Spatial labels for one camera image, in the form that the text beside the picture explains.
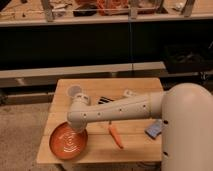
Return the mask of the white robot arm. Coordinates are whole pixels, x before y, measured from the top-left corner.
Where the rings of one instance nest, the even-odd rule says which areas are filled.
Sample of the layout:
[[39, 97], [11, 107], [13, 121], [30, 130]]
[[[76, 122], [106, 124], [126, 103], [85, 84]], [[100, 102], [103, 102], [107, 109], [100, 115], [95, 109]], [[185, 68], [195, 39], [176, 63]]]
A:
[[162, 124], [161, 171], [213, 171], [213, 94], [193, 83], [102, 105], [75, 95], [67, 114], [77, 132], [99, 121], [158, 118]]

